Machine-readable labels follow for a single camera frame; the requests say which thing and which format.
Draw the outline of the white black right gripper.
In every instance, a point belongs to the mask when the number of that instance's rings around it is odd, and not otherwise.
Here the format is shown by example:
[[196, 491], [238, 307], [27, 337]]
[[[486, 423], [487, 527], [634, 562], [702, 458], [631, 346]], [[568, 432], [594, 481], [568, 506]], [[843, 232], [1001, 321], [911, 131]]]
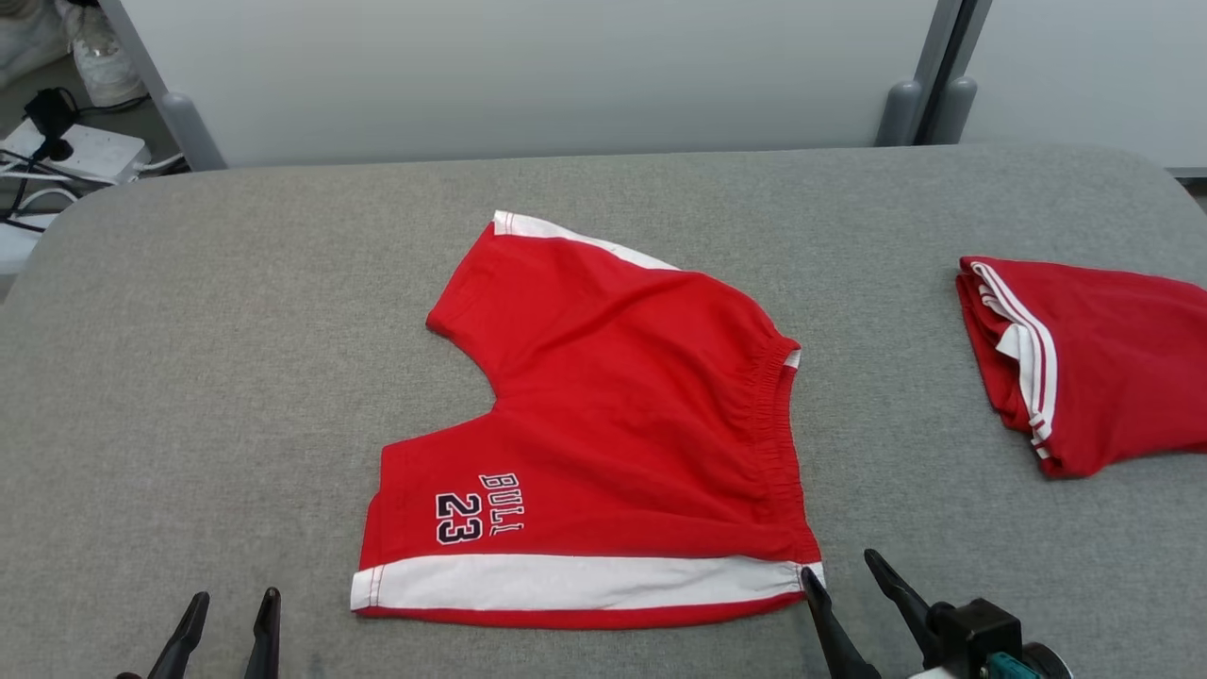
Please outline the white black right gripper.
[[[881, 593], [900, 611], [919, 651], [922, 652], [925, 671], [938, 668], [943, 663], [941, 640], [931, 625], [932, 607], [919, 596], [917, 591], [905, 581], [874, 549], [864, 550], [864, 563], [871, 572]], [[832, 678], [881, 678], [875, 666], [858, 652], [853, 640], [842, 628], [836, 615], [830, 595], [820, 583], [820, 576], [809, 567], [801, 568], [801, 589], [806, 595], [809, 609], [818, 632], [827, 668]], [[1024, 663], [1034, 671], [1039, 678], [1072, 679], [1069, 671], [1057, 652], [1042, 643], [1024, 644]]]

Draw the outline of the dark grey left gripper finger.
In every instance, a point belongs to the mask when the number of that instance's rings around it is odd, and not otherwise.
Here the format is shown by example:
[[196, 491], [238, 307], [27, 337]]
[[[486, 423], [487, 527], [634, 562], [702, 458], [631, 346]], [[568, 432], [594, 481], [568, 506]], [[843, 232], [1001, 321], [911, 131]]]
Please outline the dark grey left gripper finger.
[[204, 627], [206, 627], [209, 604], [210, 596], [206, 592], [197, 592], [189, 599], [189, 605], [186, 605], [182, 616], [177, 620], [177, 626], [173, 636], [169, 636], [167, 644], [146, 678], [185, 678], [187, 666], [189, 665], [189, 655], [199, 645]]
[[253, 622], [253, 650], [244, 679], [279, 678], [280, 626], [282, 597], [279, 589], [266, 589]]

